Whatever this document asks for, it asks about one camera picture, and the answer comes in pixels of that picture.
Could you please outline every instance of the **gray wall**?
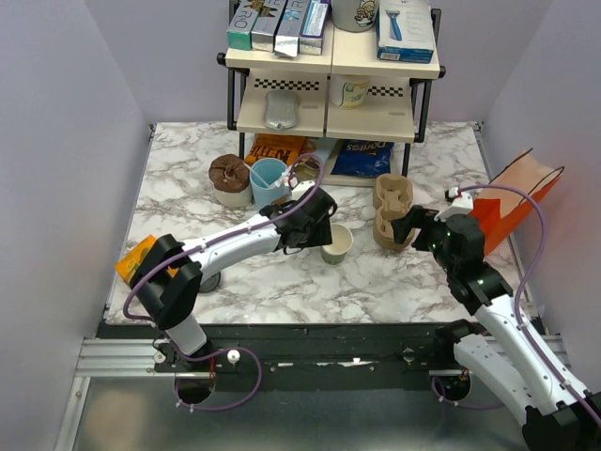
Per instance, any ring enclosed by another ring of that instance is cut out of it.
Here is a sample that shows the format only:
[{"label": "gray wall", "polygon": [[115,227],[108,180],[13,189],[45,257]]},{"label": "gray wall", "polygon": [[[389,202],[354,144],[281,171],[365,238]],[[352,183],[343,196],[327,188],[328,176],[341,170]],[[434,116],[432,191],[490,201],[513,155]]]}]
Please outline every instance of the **gray wall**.
[{"label": "gray wall", "polygon": [[[555,0],[485,125],[486,156],[500,171],[521,148],[563,179],[544,201],[549,243],[532,282],[576,374],[601,389],[601,62],[597,0]],[[525,262],[539,237],[533,214],[516,236]]]},{"label": "gray wall", "polygon": [[82,0],[0,0],[0,437],[53,449],[148,128]]},{"label": "gray wall", "polygon": [[[224,120],[226,0],[85,0],[140,107],[154,121]],[[442,8],[433,120],[482,120],[551,0],[431,0]]]}]

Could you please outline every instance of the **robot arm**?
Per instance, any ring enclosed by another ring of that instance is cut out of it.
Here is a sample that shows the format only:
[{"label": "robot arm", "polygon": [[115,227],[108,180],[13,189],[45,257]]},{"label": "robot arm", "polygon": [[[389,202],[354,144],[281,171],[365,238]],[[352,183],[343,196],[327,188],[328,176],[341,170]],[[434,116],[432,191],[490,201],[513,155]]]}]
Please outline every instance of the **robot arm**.
[{"label": "robot arm", "polygon": [[[597,413],[601,412],[601,394],[593,395],[559,361],[521,308],[518,312],[523,320],[516,320],[511,288],[484,262],[484,232],[478,220],[467,214],[472,210],[471,197],[455,192],[451,198],[454,195],[451,207],[445,211],[414,206],[405,218],[393,221],[394,239],[404,242],[412,228],[421,229],[413,247],[432,253],[447,274],[453,296],[497,339],[511,364],[491,349],[467,321],[449,324],[437,333],[439,340],[448,344],[446,353],[503,401],[522,426],[530,449],[591,449],[591,443],[599,440],[599,430],[566,385],[571,385]],[[526,339],[526,327],[566,381],[555,376]]]},{"label": "robot arm", "polygon": [[[135,287],[150,271],[164,265],[165,260],[176,258],[143,284],[137,297],[157,328],[181,352],[192,356],[207,344],[207,336],[192,314],[203,281],[249,257],[331,243],[330,217],[336,212],[336,203],[325,191],[317,188],[300,209],[291,212],[312,186],[306,182],[299,184],[292,192],[292,198],[297,200],[266,206],[245,223],[230,229],[185,242],[165,235],[150,248],[129,285]],[[257,227],[268,220],[273,223]],[[185,257],[177,258],[182,253]]]}]

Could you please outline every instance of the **toothpaste box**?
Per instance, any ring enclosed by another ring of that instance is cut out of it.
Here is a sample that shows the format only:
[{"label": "toothpaste box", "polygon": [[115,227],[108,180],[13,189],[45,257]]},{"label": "toothpaste box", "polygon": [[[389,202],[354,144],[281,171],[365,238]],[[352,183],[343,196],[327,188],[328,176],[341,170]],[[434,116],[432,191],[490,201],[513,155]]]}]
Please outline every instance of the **toothpaste box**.
[{"label": "toothpaste box", "polygon": [[284,14],[286,0],[265,0],[254,23],[251,41],[253,50],[273,52],[275,33]]},{"label": "toothpaste box", "polygon": [[299,52],[321,54],[330,11],[330,0],[313,0],[300,33]]},{"label": "toothpaste box", "polygon": [[288,0],[275,37],[277,55],[295,58],[299,54],[299,39],[309,3],[310,0]]},{"label": "toothpaste box", "polygon": [[251,31],[263,7],[263,0],[242,0],[227,28],[227,44],[232,49],[251,50]]},{"label": "toothpaste box", "polygon": [[435,49],[427,0],[381,0],[378,13],[378,58],[429,63]]}]

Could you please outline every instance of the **cable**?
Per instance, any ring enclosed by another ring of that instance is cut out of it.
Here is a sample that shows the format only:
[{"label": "cable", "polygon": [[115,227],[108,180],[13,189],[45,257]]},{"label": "cable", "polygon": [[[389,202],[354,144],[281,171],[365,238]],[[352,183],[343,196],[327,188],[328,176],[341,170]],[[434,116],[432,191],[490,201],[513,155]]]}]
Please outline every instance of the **cable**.
[{"label": "cable", "polygon": [[[316,184],[311,189],[309,194],[306,197],[304,197],[300,202],[297,202],[297,204],[294,207],[292,207],[290,210],[282,213],[281,215],[279,215],[273,219],[269,219],[268,221],[266,221],[264,223],[260,223],[260,224],[251,226],[250,231],[257,230],[258,228],[261,228],[261,227],[269,226],[271,224],[274,224],[278,221],[281,221],[281,220],[287,218],[291,214],[294,214],[295,212],[300,210],[311,199],[311,197],[313,197],[313,195],[319,189],[319,185],[321,184],[321,181],[323,180],[323,178],[325,176],[323,162],[321,161],[321,159],[315,153],[305,153],[304,155],[300,155],[294,161],[294,163],[290,166],[290,174],[294,174],[294,169],[297,166],[297,164],[301,160],[304,160],[305,158],[315,159],[319,166],[319,176],[317,176]],[[217,244],[218,242],[228,240],[230,238],[234,238],[238,235],[243,235],[248,232],[249,232],[248,228],[239,228],[237,230],[232,230],[231,232],[225,233],[217,238],[209,240],[202,245],[198,245],[196,247],[188,249],[187,251],[180,252],[179,254],[177,254],[173,257],[169,257],[166,260],[162,261],[160,264],[158,264],[152,270],[150,270],[148,272],[148,274],[146,274],[144,277],[142,277],[138,281],[138,283],[131,289],[130,294],[128,294],[128,297],[126,298],[125,303],[123,304],[123,315],[125,316],[125,318],[127,318],[127,319],[142,319],[142,320],[152,321],[152,318],[149,316],[134,315],[134,314],[130,313],[130,305],[131,305],[131,302],[133,301],[133,298],[135,297],[135,295],[138,293],[138,291],[140,291],[140,288],[142,288],[158,272],[164,270],[166,267],[168,267],[172,263],[175,263],[184,257],[190,256],[197,252],[203,252],[206,248],[213,246],[213,245]]]},{"label": "cable", "polygon": [[[536,213],[538,214],[538,217],[540,219],[541,240],[540,240],[538,249],[536,250],[536,254],[534,255],[534,259],[532,260],[530,267],[526,270],[526,273],[524,273],[524,277],[522,278],[521,282],[517,286],[516,296],[514,298],[514,315],[516,316],[517,324],[521,326],[524,324],[525,321],[522,318],[521,313],[519,311],[519,299],[521,298],[521,295],[522,295],[524,289],[526,288],[526,284],[531,279],[532,273],[534,272],[534,268],[536,267],[539,260],[541,259],[543,251],[545,250],[545,246],[547,245],[547,219],[545,217],[545,213],[543,212],[543,209],[541,209],[538,202],[536,202],[529,194],[525,193],[522,190],[519,190],[518,188],[514,188],[513,186],[471,185],[471,186],[468,186],[465,188],[459,188],[459,193],[461,194],[462,192],[480,190],[480,189],[485,189],[485,188],[499,189],[499,190],[509,191],[511,193],[521,195],[523,198],[525,198],[532,204],[532,206],[536,210]],[[536,351],[538,356],[541,358],[541,360],[548,367],[548,369],[555,375],[555,377],[557,377],[557,379],[560,381],[560,383],[563,384],[563,386],[565,386],[566,390],[576,399],[576,401],[578,403],[580,403],[580,405],[584,408],[584,410],[592,417],[592,419],[597,424],[597,426],[599,428],[601,428],[601,417],[594,411],[594,409],[589,405],[589,403],[586,402],[586,400],[576,391],[576,389],[574,387],[572,387],[572,385],[570,385],[569,383],[566,384],[566,378],[563,376],[560,369],[558,367],[556,367],[553,364],[553,362],[551,362],[551,360],[547,357],[547,355],[545,354],[545,351],[536,342],[536,340],[534,339],[534,336],[528,330],[528,328],[520,327],[520,330],[524,333],[524,336],[526,336],[526,339],[531,344],[531,346],[534,348],[534,350]]]},{"label": "cable", "polygon": [[187,356],[186,354],[184,354],[179,349],[179,347],[177,346],[176,343],[171,342],[171,344],[176,349],[176,351],[179,353],[179,355],[181,357],[183,357],[184,359],[186,359],[187,361],[189,361],[189,362],[204,362],[205,360],[209,360],[211,358],[217,357],[218,355],[225,354],[226,352],[229,352],[231,350],[241,350],[242,352],[247,353],[248,355],[250,355],[253,358],[254,363],[256,364],[256,371],[257,371],[256,382],[254,383],[253,390],[251,390],[242,399],[239,399],[238,401],[234,401],[234,402],[232,402],[230,404],[226,404],[226,405],[220,406],[220,407],[196,406],[194,404],[188,404],[187,402],[182,401],[181,398],[179,397],[179,379],[176,379],[176,383],[174,384],[174,392],[175,392],[176,397],[177,397],[177,406],[183,405],[183,406],[186,406],[186,407],[190,408],[191,411],[200,411],[200,412],[223,412],[223,411],[229,411],[229,410],[232,410],[232,409],[236,409],[238,406],[241,406],[246,401],[250,400],[256,394],[256,392],[259,389],[259,386],[261,385],[261,381],[263,380],[263,369],[261,368],[261,361],[256,356],[256,354],[254,352],[252,352],[251,350],[248,350],[246,348],[227,348],[225,350],[216,350],[215,352],[212,352],[211,354],[203,355],[202,357],[190,357],[190,356]]},{"label": "cable", "polygon": [[[439,393],[439,390],[436,388],[437,384],[440,385],[440,389],[441,389],[442,393]],[[432,383],[430,384],[430,388],[432,389],[432,391],[434,392],[436,397],[439,399],[439,402],[442,402],[449,406],[458,407],[459,409],[465,409],[467,411],[492,411],[493,409],[500,409],[501,407],[505,406],[503,403],[491,404],[489,406],[478,406],[475,404],[467,404],[467,403],[463,403],[463,402],[461,404],[459,404],[457,401],[452,401],[451,399],[447,398],[445,391],[444,391],[444,384],[437,376],[432,378]]]}]

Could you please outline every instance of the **cardboard cup holder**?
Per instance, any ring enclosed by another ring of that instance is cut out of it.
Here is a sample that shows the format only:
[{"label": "cardboard cup holder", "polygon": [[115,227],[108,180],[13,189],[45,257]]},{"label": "cardboard cup holder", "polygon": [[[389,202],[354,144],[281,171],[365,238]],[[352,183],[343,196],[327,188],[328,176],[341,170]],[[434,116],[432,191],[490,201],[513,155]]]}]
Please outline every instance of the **cardboard cup holder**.
[{"label": "cardboard cup holder", "polygon": [[405,217],[413,202],[413,185],[403,176],[383,174],[376,179],[373,203],[376,209],[373,231],[374,241],[384,249],[402,251],[411,243],[415,231],[411,230],[402,244],[394,242],[391,221]]}]

